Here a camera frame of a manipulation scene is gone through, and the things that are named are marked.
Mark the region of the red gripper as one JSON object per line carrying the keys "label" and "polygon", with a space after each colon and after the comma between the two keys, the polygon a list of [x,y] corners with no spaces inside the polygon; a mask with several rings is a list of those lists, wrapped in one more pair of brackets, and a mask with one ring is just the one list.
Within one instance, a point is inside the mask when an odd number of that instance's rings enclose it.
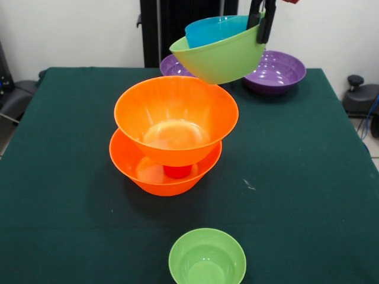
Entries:
{"label": "red gripper", "polygon": [[[299,0],[283,0],[284,2],[297,4]],[[265,15],[261,19],[260,7],[262,0],[251,0],[250,10],[247,21],[247,29],[255,27],[259,24],[256,42],[258,44],[266,44],[269,40],[272,24],[276,12],[276,0],[265,1]]]}

